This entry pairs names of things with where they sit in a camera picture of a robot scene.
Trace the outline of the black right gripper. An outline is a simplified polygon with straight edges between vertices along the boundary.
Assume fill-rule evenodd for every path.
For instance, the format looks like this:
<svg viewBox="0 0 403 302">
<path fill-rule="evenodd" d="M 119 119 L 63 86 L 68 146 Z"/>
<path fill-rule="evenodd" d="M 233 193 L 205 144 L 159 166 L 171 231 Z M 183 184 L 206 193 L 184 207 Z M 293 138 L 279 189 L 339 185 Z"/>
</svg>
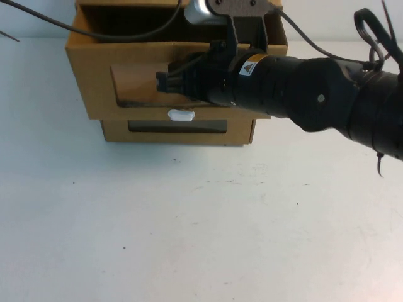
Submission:
<svg viewBox="0 0 403 302">
<path fill-rule="evenodd" d="M 197 60 L 189 67 L 169 64 L 167 71 L 157 72 L 157 90 L 167 94 L 180 94 L 217 106 L 240 106 L 236 98 L 236 73 L 242 50 L 225 41 L 212 42 L 208 50 L 185 57 L 186 62 Z M 183 86 L 166 81 L 183 73 Z"/>
</svg>

